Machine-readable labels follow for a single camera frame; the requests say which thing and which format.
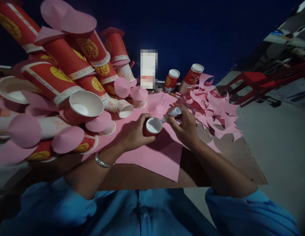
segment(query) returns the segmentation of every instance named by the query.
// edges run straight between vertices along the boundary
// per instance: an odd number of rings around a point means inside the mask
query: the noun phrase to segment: wooden table
[[[198,136],[206,143],[212,140],[209,130],[197,126]],[[226,134],[214,142],[227,160],[238,167],[256,184],[267,181],[243,138],[232,142],[233,135]],[[81,161],[80,154],[66,154],[47,163],[30,163],[33,170],[16,186],[20,191],[41,181],[54,181],[73,169]],[[178,182],[134,164],[116,164],[105,178],[99,190],[207,187],[211,183],[194,154],[183,148]]]

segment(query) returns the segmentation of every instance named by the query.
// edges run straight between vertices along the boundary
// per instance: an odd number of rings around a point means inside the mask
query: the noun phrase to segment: bracelet
[[[96,156],[95,156],[95,160],[96,160],[96,163],[101,166],[102,168],[109,168],[110,165],[107,165],[105,164],[104,162],[102,162],[99,157],[98,157],[98,154],[99,154],[100,150],[96,152]]]

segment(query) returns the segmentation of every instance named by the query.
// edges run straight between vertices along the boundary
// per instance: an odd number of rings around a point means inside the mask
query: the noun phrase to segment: blue shirt
[[[60,178],[29,187],[0,235],[300,235],[294,218],[260,190],[239,199],[210,188],[205,199],[217,229],[183,189],[102,191],[86,200]]]

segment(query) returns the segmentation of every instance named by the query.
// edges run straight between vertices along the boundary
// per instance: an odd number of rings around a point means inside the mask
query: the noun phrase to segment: floor
[[[218,85],[226,85],[239,73],[230,72]],[[238,94],[247,92],[243,89]],[[287,209],[305,234],[305,108],[253,102],[238,108],[237,114],[236,124],[269,183],[259,188]],[[184,192],[212,222],[204,198],[207,189],[185,188]]]

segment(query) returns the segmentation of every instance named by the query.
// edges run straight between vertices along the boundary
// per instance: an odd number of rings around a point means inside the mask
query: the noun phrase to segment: person's right hand
[[[173,106],[169,108],[166,114],[168,114],[176,107],[180,108],[181,110],[180,120],[182,121],[182,123],[178,125],[177,121],[172,116],[168,116],[167,123],[170,124],[178,139],[185,146],[191,149],[191,147],[199,140],[196,133],[195,115],[190,113],[189,110],[184,105]]]

